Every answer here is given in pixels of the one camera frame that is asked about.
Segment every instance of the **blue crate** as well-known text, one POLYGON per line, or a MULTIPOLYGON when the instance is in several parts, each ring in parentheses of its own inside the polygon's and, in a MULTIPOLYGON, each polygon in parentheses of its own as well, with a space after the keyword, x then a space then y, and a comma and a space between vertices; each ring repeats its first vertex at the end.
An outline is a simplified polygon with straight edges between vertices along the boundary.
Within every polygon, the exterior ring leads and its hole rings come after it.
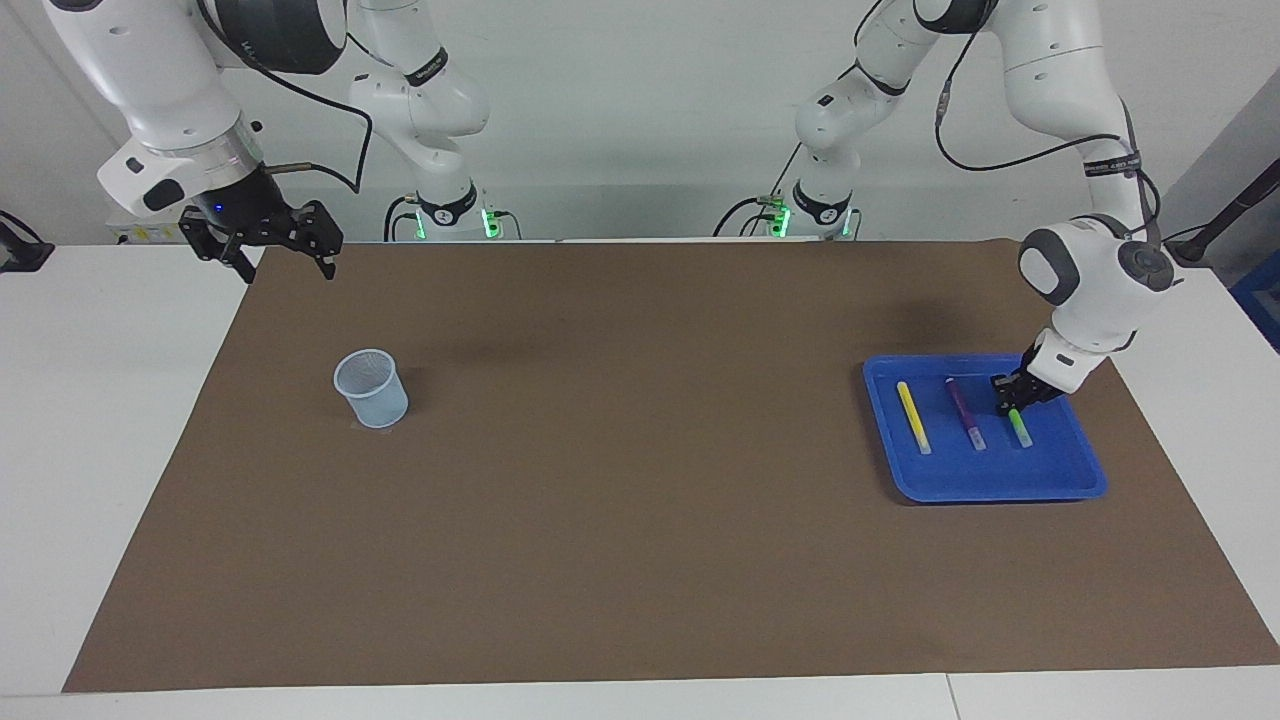
POLYGON ((863 368, 893 483, 916 502, 1028 502, 1101 497, 1107 479, 1065 397, 1028 407, 1034 445, 1023 448, 996 414, 992 375, 1018 368, 1018 355, 882 355, 863 368), (955 378, 987 441, 978 452, 943 384, 955 378), (897 396, 906 380, 932 455, 920 455, 897 396))

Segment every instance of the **table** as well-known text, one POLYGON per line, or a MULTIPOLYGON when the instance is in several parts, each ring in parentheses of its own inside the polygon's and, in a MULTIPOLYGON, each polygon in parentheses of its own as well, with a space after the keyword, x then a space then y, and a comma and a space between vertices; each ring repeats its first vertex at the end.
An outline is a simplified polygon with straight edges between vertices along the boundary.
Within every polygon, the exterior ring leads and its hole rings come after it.
MULTIPOLYGON (((1268 717, 1280 705, 1280 666, 12 697, 61 687, 242 293, 234 274, 183 247, 65 247, 36 275, 0 278, 10 420, 0 459, 0 694, 10 697, 0 715, 1189 719, 1268 717), (41 441, 23 442, 29 433, 41 441)), ((1196 272, 1116 365, 1280 632, 1270 445, 1280 359, 1213 275, 1196 272)))

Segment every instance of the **yellow marker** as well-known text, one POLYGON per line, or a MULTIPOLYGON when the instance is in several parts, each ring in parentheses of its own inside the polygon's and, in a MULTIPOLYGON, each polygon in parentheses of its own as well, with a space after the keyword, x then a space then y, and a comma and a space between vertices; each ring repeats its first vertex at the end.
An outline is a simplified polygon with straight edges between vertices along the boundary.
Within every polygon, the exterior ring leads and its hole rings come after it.
POLYGON ((920 455, 932 455, 933 448, 929 447, 929 436, 924 434, 924 423, 920 421, 920 414, 915 410, 915 401, 911 400, 911 388, 906 387, 905 382, 899 380, 897 396, 902 400, 902 410, 906 410, 906 421, 911 425, 911 432, 915 433, 915 445, 920 446, 920 455))

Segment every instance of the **cup rim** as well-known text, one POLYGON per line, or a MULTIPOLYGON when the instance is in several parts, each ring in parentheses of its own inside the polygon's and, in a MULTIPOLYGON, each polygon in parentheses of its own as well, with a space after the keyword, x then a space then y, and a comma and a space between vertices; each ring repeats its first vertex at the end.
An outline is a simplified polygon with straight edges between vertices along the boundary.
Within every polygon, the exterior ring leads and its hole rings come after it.
POLYGON ((367 397, 372 397, 372 396, 378 395, 379 392, 387 389, 387 386, 392 384, 392 379, 394 379, 394 378, 396 378, 396 359, 392 357, 390 354, 387 352, 385 350, 379 350, 376 347, 366 347, 364 350, 357 350, 357 351, 347 355, 346 357, 343 357, 340 361, 338 361, 338 366, 333 369, 333 389, 338 391, 338 395, 340 395, 340 396, 343 396, 343 397, 346 397, 348 400, 365 400, 367 397), (376 355, 381 355, 383 357, 385 357, 387 361, 392 364, 390 373, 387 374, 387 379, 383 380, 381 384, 379 384, 378 387, 375 387, 374 389, 371 389, 369 392, 358 392, 358 393, 356 393, 356 392, 353 392, 353 393, 346 393, 346 392, 343 392, 342 391, 342 386, 338 384, 338 373, 342 372, 342 366, 346 365, 352 357, 355 357, 357 355, 365 355, 366 352, 374 352, 376 355))

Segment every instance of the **green marker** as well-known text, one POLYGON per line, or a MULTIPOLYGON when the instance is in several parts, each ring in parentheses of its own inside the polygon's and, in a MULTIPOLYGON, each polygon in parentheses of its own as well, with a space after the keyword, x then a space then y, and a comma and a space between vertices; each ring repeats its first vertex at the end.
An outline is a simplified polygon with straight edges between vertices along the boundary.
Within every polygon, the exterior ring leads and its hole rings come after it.
POLYGON ((1018 436, 1018 443, 1024 448, 1030 447, 1032 434, 1027 432, 1027 423, 1023 423, 1023 416, 1018 410, 1009 411, 1009 421, 1014 425, 1014 434, 1018 436))

